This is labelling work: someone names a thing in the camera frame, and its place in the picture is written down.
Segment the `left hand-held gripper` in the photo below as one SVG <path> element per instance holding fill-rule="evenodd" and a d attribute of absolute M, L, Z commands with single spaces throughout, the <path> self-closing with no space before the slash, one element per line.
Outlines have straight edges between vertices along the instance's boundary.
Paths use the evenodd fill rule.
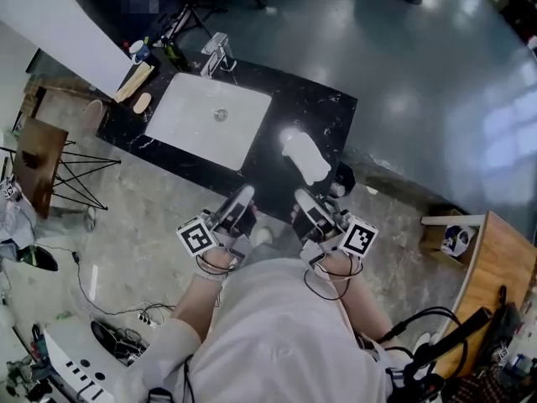
<path fill-rule="evenodd" d="M 176 236 L 191 257 L 202 256 L 213 248 L 225 249 L 234 259 L 246 259 L 253 246 L 250 240 L 256 217 L 249 206 L 255 189 L 245 184 L 229 198 L 229 205 L 216 212 L 201 211 L 179 226 Z"/>

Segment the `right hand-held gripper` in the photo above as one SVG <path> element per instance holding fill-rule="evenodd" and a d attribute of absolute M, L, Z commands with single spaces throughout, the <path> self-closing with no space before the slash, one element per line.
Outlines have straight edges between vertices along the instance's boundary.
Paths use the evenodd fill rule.
<path fill-rule="evenodd" d="M 292 227 L 302 244 L 300 257 L 310 267 L 336 251 L 360 264 L 378 236 L 376 227 L 340 208 L 335 198 L 319 199 L 303 188 L 295 191 L 294 212 Z"/>

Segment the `white irregular plastic piece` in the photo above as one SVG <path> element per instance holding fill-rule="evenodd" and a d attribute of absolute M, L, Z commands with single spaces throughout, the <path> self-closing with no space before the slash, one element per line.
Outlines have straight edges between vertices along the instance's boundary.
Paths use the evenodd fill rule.
<path fill-rule="evenodd" d="M 331 165 L 314 140 L 304 132 L 295 133 L 284 141 L 282 155 L 291 159 L 308 186 L 322 182 L 331 171 Z"/>

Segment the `person's left forearm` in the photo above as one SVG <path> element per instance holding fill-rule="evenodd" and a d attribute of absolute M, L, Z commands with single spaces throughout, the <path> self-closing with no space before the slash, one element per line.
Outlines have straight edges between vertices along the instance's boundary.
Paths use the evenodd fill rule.
<path fill-rule="evenodd" d="M 201 264 L 224 271 L 233 260 L 234 257 L 225 249 L 213 248 L 204 253 Z M 221 288 L 221 282 L 205 280 L 194 273 L 171 316 L 190 325 L 203 342 L 209 332 Z"/>

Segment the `person's right forearm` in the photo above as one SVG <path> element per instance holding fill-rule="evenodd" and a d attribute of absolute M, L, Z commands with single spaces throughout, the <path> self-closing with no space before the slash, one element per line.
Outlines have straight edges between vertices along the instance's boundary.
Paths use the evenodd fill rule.
<path fill-rule="evenodd" d="M 328 254 L 321 263 L 341 297 L 352 328 L 379 342 L 391 330 L 393 323 L 377 303 L 362 272 L 343 280 L 345 276 L 355 273 L 356 265 L 340 251 Z"/>

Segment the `black waste bin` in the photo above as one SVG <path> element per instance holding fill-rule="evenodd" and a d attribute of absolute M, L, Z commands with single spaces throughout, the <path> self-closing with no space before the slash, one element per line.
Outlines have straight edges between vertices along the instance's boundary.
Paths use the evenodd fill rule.
<path fill-rule="evenodd" d="M 335 198 L 347 196 L 352 192 L 355 185 L 356 179 L 352 168 L 340 162 L 336 169 L 336 175 L 331 183 L 331 196 Z"/>

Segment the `white sink basin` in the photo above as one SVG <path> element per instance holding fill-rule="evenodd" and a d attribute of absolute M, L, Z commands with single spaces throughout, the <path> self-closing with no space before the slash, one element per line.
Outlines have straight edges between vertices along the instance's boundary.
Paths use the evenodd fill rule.
<path fill-rule="evenodd" d="M 211 78 L 176 74 L 145 135 L 230 170 L 240 170 L 271 96 Z"/>

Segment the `white wristband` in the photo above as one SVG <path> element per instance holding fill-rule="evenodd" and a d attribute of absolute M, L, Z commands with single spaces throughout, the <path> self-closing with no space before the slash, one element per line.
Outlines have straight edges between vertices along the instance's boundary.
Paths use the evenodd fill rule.
<path fill-rule="evenodd" d="M 227 272 L 224 272 L 222 270 L 216 270 L 203 264 L 198 265 L 198 269 L 196 270 L 195 274 L 205 280 L 210 280 L 214 282 L 223 282 L 227 277 Z"/>

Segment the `black marble washstand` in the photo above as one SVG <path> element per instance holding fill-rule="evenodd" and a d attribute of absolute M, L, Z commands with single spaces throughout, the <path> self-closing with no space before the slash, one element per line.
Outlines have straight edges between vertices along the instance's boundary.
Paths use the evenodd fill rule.
<path fill-rule="evenodd" d="M 197 158 L 144 131 L 153 112 L 137 116 L 126 105 L 114 104 L 103 118 L 96 136 L 141 160 L 219 195 L 229 195 L 249 182 L 255 188 L 257 208 L 271 217 L 286 220 L 296 189 L 305 186 L 296 166 L 277 150 L 277 131 L 290 126 L 304 128 L 332 167 L 339 165 L 349 134 L 357 99 L 330 87 L 241 61 L 231 74 L 219 77 L 227 85 L 251 87 L 267 93 L 272 102 L 253 138 L 239 170 L 227 170 Z"/>

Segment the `cardboard box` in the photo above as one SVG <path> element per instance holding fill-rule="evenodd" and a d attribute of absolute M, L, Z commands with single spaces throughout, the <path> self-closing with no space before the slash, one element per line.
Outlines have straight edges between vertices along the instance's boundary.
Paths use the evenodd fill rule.
<path fill-rule="evenodd" d="M 456 209 L 431 212 L 429 216 L 422 217 L 423 235 L 420 240 L 420 250 L 431 258 L 448 264 L 451 267 L 467 269 L 474 258 L 484 218 L 484 215 L 466 215 Z M 456 258 L 444 254 L 441 251 L 444 232 L 446 227 L 451 225 L 468 226 L 476 230 L 476 234 L 466 252 Z"/>

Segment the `person's white shirt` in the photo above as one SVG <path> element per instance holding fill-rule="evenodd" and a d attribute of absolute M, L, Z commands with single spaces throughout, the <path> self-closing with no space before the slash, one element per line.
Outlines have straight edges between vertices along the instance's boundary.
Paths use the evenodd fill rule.
<path fill-rule="evenodd" d="M 356 332 L 323 280 L 306 285 L 297 259 L 235 272 L 202 342 L 169 318 L 117 382 L 116 403 L 388 403 L 395 355 Z"/>

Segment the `chrome faucet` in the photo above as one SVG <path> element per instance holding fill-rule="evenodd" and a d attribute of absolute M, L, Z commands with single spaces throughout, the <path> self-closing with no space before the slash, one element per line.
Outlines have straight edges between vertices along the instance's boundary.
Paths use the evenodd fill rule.
<path fill-rule="evenodd" d="M 225 72 L 234 71 L 237 61 L 232 55 L 229 38 L 226 34 L 217 32 L 204 46 L 201 53 L 209 58 L 201 69 L 201 76 L 211 78 L 213 73 L 220 69 Z"/>

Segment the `green bottle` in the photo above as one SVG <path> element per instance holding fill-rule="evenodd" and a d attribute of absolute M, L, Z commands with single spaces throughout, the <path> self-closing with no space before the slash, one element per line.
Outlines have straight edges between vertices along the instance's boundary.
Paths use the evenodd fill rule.
<path fill-rule="evenodd" d="M 181 72 L 190 72 L 190 65 L 188 60 L 185 58 L 182 51 L 173 43 L 167 42 L 164 45 L 164 54 L 166 55 L 169 62 Z"/>

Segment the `white plastic bag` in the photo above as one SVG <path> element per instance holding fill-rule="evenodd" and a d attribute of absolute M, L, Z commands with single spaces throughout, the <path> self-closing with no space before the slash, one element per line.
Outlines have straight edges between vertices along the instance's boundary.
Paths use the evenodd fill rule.
<path fill-rule="evenodd" d="M 473 227 L 447 226 L 441 243 L 441 251 L 453 258 L 464 254 L 470 245 L 476 230 Z"/>

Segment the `beige wooden tray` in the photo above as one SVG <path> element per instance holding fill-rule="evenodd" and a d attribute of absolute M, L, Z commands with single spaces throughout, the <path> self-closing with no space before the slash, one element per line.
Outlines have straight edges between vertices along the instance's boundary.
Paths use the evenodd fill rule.
<path fill-rule="evenodd" d="M 141 62 L 137 65 L 134 73 L 127 79 L 124 85 L 117 90 L 114 96 L 114 101 L 120 103 L 130 98 L 142 86 L 153 70 L 154 66 L 149 65 L 146 62 Z"/>

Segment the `pink bucket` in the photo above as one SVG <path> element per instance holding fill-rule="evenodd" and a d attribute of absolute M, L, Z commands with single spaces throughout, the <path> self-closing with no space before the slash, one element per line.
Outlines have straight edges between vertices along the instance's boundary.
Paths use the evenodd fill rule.
<path fill-rule="evenodd" d="M 81 117 L 82 128 L 86 134 L 95 134 L 98 130 L 102 118 L 107 110 L 102 100 L 96 99 L 89 102 Z"/>

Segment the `white and blue mug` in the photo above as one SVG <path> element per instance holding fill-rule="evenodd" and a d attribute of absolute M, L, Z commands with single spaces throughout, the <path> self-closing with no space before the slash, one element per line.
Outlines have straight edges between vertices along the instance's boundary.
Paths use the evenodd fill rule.
<path fill-rule="evenodd" d="M 144 40 L 138 40 L 131 44 L 128 52 L 134 65 L 140 65 L 150 55 L 150 49 Z"/>

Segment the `black mounting pole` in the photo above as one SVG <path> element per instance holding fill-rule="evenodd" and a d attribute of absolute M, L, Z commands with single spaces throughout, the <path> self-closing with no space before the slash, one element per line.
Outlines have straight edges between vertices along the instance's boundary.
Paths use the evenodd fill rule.
<path fill-rule="evenodd" d="M 462 356 L 456 372 L 460 373 L 468 355 L 468 338 L 485 327 L 492 319 L 493 313 L 482 306 L 468 319 L 461 322 L 456 315 L 443 306 L 426 308 L 412 317 L 399 322 L 381 339 L 381 343 L 398 337 L 407 326 L 427 316 L 441 316 L 453 321 L 456 327 L 437 343 L 425 343 L 410 355 L 410 362 L 405 367 L 388 368 L 393 392 L 388 403 L 427 403 L 435 399 L 446 385 L 447 380 L 433 371 L 438 359 L 461 346 Z"/>

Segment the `curved wooden desk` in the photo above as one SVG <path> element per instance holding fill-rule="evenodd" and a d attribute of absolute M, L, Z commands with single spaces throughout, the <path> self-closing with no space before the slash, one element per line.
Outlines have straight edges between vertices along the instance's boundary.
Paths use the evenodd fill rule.
<path fill-rule="evenodd" d="M 460 321 L 482 306 L 495 308 L 503 285 L 507 287 L 507 301 L 517 308 L 523 305 L 537 260 L 537 248 L 525 236 L 491 211 L 482 215 L 425 216 L 421 223 L 428 228 L 477 228 L 465 279 L 451 308 Z"/>

